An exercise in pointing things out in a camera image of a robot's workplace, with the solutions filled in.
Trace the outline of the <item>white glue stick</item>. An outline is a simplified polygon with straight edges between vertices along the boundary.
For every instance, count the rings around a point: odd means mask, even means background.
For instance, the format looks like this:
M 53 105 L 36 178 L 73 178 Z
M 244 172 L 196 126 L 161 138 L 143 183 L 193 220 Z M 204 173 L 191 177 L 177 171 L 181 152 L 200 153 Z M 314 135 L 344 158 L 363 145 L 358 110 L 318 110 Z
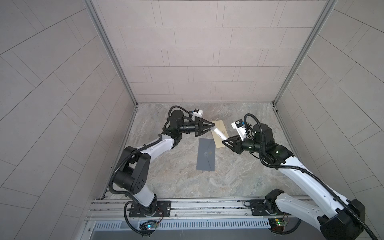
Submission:
M 213 131 L 222 141 L 225 141 L 228 139 L 228 137 L 222 131 L 220 131 L 218 128 L 214 128 Z

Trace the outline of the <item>cream yellow envelope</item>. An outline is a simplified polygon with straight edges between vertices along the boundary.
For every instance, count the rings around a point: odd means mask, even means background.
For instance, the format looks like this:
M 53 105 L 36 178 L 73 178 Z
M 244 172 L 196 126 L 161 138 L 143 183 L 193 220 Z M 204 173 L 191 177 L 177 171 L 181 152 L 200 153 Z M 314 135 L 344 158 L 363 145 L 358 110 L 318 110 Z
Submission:
M 216 145 L 216 148 L 224 148 L 225 145 L 223 144 L 223 141 L 228 139 L 228 133 L 225 128 L 224 122 L 222 120 L 219 121 L 212 121 L 213 124 L 215 124 L 214 127 L 212 127 L 212 134 L 213 134 L 213 139 Z

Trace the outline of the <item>grey envelope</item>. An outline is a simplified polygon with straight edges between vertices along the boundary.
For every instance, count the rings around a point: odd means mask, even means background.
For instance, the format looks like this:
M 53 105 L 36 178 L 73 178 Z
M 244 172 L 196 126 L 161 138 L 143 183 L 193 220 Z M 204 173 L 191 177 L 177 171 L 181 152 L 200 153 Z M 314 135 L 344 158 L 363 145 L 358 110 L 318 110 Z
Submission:
M 216 145 L 213 139 L 199 139 L 196 169 L 200 171 L 215 171 Z

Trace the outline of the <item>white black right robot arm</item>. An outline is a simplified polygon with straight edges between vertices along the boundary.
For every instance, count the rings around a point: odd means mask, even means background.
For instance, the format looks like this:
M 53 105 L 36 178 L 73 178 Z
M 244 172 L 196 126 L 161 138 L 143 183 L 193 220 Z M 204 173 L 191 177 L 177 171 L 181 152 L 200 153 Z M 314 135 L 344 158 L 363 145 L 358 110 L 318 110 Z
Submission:
M 271 128 L 265 124 L 252 127 L 242 120 L 233 123 L 233 127 L 238 135 L 230 138 L 220 130 L 214 130 L 223 145 L 237 154 L 258 154 L 257 158 L 265 167 L 286 175 L 315 202 L 314 205 L 307 204 L 275 189 L 265 199 L 269 214 L 282 212 L 293 215 L 318 229 L 327 240 L 355 240 L 363 232 L 377 238 L 365 223 L 365 206 L 357 199 L 350 200 L 334 191 L 291 151 L 276 144 Z

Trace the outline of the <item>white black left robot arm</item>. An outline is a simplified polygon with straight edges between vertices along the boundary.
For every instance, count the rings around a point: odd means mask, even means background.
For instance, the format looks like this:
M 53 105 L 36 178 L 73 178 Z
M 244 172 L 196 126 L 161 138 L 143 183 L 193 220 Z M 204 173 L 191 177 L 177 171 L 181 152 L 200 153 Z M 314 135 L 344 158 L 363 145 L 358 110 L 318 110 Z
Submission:
M 180 106 L 172 106 L 167 121 L 158 138 L 142 147 L 126 147 L 114 169 L 108 190 L 114 195 L 124 195 L 133 200 L 135 206 L 145 215 L 157 211 L 157 196 L 146 185 L 151 160 L 175 148 L 183 134 L 206 134 L 215 124 L 202 118 L 203 111 L 187 111 Z

